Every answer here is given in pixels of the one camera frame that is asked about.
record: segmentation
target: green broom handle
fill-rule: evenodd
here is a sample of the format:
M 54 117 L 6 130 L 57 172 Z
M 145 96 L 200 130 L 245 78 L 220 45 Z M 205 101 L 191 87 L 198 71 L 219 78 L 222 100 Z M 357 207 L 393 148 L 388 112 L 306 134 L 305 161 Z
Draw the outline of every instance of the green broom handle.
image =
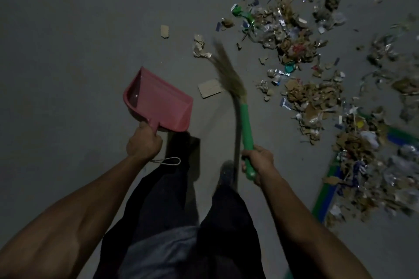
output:
M 247 104 L 240 105 L 240 117 L 241 117 L 241 131 L 243 135 L 243 145 L 245 150 L 253 150 L 253 137 L 252 129 L 250 128 L 249 119 L 249 107 Z M 256 171 L 250 164 L 249 158 L 245 159 L 246 164 L 246 177 L 254 181 L 256 177 Z

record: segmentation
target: dark pants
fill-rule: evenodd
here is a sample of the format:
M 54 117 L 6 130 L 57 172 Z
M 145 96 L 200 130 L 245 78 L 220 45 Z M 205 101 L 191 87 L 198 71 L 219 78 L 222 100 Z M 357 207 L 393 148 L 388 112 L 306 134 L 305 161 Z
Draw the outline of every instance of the dark pants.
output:
M 160 165 L 135 188 L 124 216 L 102 241 L 94 278 L 117 278 L 129 245 L 169 229 L 194 225 L 185 213 L 189 165 Z M 256 229 L 243 199 L 230 187 L 219 186 L 197 237 L 202 256 L 220 255 L 234 261 L 249 277 L 264 278 Z

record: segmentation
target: gray concrete floor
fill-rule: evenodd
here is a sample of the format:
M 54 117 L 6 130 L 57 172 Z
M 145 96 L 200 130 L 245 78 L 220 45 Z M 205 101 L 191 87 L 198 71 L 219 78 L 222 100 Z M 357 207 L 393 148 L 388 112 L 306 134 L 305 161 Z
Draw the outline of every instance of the gray concrete floor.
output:
M 194 98 L 190 132 L 201 139 L 199 178 L 194 183 L 199 219 L 211 206 L 221 163 L 233 157 L 235 118 L 226 93 L 202 100 L 201 82 L 216 77 L 204 59 L 192 56 L 195 33 L 208 41 L 219 37 L 249 91 L 255 143 L 275 153 L 275 163 L 301 200 L 311 208 L 321 177 L 332 156 L 337 134 L 332 122 L 316 146 L 300 143 L 293 112 L 270 102 L 254 89 L 266 69 L 278 67 L 275 52 L 241 38 L 237 28 L 215 32 L 220 18 L 229 16 L 239 0 L 0 0 L 1 166 L 0 245 L 42 210 L 116 164 L 137 125 L 122 101 L 122 92 L 143 65 Z M 312 23 L 313 4 L 295 0 L 293 6 Z M 345 95 L 357 94 L 362 75 L 373 68 L 357 44 L 367 45 L 373 33 L 417 10 L 417 0 L 342 0 L 348 23 L 327 33 L 325 62 L 340 57 L 346 74 Z M 160 25 L 170 26 L 170 38 L 160 37 Z M 417 48 L 415 33 L 407 33 L 396 49 Z M 269 56 L 266 66 L 258 62 Z M 299 73 L 310 77 L 309 65 Z M 383 104 L 389 120 L 403 128 L 395 92 L 370 93 L 360 105 Z M 417 128 L 408 127 L 417 133 Z M 155 167 L 149 164 L 139 179 Z M 238 189 L 258 230 L 267 278 L 285 274 L 287 263 L 266 201 L 255 185 L 240 177 Z M 115 221 L 121 217 L 123 207 Z M 377 213 L 369 223 L 348 223 L 340 238 L 377 278 L 413 278 L 417 261 L 418 219 Z M 99 247 L 80 274 L 91 278 Z

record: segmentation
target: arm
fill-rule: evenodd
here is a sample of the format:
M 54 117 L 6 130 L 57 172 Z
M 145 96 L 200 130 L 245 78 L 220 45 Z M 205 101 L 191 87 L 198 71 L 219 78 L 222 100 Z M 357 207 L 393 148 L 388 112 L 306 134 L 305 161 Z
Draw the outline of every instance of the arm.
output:
M 255 145 L 244 150 L 258 172 L 288 264 L 295 278 L 371 279 L 353 253 L 314 218 L 274 167 L 272 153 Z
M 161 145 L 160 136 L 140 123 L 123 161 L 47 208 L 3 247 L 0 278 L 76 278 Z

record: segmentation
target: dustpan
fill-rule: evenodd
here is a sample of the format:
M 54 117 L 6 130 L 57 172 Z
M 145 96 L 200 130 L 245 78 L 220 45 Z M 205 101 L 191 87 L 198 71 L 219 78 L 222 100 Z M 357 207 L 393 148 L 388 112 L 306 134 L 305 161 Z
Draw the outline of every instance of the dustpan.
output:
M 146 120 L 153 132 L 189 128 L 193 98 L 141 67 L 124 91 L 124 102 L 134 118 Z

